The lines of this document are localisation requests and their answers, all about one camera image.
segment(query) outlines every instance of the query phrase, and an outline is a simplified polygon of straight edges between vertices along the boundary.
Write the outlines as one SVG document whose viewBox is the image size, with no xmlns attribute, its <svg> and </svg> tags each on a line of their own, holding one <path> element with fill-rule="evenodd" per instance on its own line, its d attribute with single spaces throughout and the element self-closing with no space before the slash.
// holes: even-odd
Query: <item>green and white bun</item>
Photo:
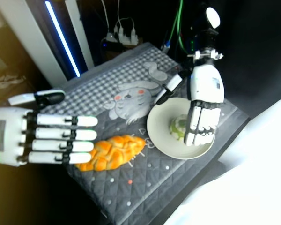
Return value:
<svg viewBox="0 0 281 225">
<path fill-rule="evenodd" d="M 184 134 L 186 131 L 187 115 L 180 115 L 174 119 L 170 124 L 170 133 L 178 141 L 184 140 Z"/>
</svg>

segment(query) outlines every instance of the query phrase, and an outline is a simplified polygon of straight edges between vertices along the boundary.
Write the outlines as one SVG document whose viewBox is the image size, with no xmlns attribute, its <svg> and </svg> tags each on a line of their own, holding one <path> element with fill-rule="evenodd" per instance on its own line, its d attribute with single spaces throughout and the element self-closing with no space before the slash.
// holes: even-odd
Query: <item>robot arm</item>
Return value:
<svg viewBox="0 0 281 225">
<path fill-rule="evenodd" d="M 193 69 L 175 75 L 157 96 L 156 104 L 165 102 L 187 80 L 187 95 L 191 100 L 187 115 L 184 142 L 187 146 L 211 143 L 220 118 L 220 105 L 224 102 L 224 86 L 214 62 L 220 60 L 214 46 L 220 18 L 213 8 L 206 8 L 192 29 L 195 30 Z"/>
<path fill-rule="evenodd" d="M 64 99 L 60 90 L 24 94 L 9 99 L 11 105 L 37 102 L 39 108 Z M 0 163 L 20 166 L 26 163 L 85 163 L 98 123 L 91 116 L 48 115 L 18 107 L 0 108 Z"/>
</svg>

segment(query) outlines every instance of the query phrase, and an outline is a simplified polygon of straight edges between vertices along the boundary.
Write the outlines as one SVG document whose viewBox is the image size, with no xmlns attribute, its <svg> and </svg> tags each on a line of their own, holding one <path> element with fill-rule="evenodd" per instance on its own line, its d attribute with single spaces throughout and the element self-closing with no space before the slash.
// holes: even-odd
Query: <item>golden brown bread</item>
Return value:
<svg viewBox="0 0 281 225">
<path fill-rule="evenodd" d="M 88 163 L 76 164 L 81 171 L 113 170 L 129 162 L 145 147 L 145 140 L 129 135 L 114 136 L 107 141 L 95 143 Z"/>
</svg>

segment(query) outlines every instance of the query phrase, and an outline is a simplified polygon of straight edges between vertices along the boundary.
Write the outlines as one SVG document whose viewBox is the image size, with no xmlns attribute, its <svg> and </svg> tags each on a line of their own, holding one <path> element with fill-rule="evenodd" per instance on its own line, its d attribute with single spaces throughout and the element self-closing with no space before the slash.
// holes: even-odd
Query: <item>led light strip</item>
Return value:
<svg viewBox="0 0 281 225">
<path fill-rule="evenodd" d="M 48 11 L 49 11 L 49 14 L 50 14 L 50 16 L 51 16 L 51 18 L 52 18 L 52 21 L 53 21 L 53 23 L 54 23 L 54 26 L 55 26 L 55 28 L 56 28 L 56 30 L 57 30 L 57 32 L 58 32 L 59 38 L 60 38 L 60 40 L 61 40 L 61 42 L 62 42 L 62 44 L 63 44 L 63 46 L 64 46 L 64 48 L 65 48 L 65 50 L 66 50 L 66 53 L 67 53 L 67 55 L 68 55 L 68 57 L 69 57 L 69 59 L 70 59 L 70 61 L 71 61 L 72 66 L 73 66 L 73 68 L 74 68 L 74 71 L 75 71 L 77 77 L 80 77 L 80 73 L 79 73 L 78 68 L 77 68 L 77 66 L 76 66 L 76 64 L 75 64 L 75 61 L 74 61 L 74 59 L 73 59 L 73 57 L 72 57 L 72 54 L 71 54 L 71 52 L 70 52 L 70 49 L 69 49 L 69 47 L 68 47 L 68 45 L 67 45 L 67 42 L 66 42 L 66 40 L 65 40 L 65 37 L 64 37 L 64 35 L 63 35 L 63 33 L 62 33 L 61 29 L 60 29 L 59 23 L 58 23 L 58 21 L 57 21 L 57 18 L 56 18 L 56 16 L 55 16 L 55 13 L 54 13 L 54 11 L 53 11 L 53 8 L 52 8 L 52 6 L 51 6 L 51 3 L 50 3 L 49 1 L 46 1 L 45 3 L 46 3 L 46 6 L 47 6 L 47 9 L 48 9 Z"/>
</svg>

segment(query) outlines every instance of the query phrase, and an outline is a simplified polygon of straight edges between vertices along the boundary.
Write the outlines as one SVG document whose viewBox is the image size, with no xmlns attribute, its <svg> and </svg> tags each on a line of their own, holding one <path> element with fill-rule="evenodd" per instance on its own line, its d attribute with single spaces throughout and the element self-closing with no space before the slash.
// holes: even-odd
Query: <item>plate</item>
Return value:
<svg viewBox="0 0 281 225">
<path fill-rule="evenodd" d="M 147 130 L 152 143 L 164 154 L 177 159 L 193 159 L 204 155 L 214 143 L 186 146 L 170 133 L 170 123 L 181 114 L 188 114 L 190 101 L 172 97 L 161 105 L 155 105 L 149 113 Z"/>
</svg>

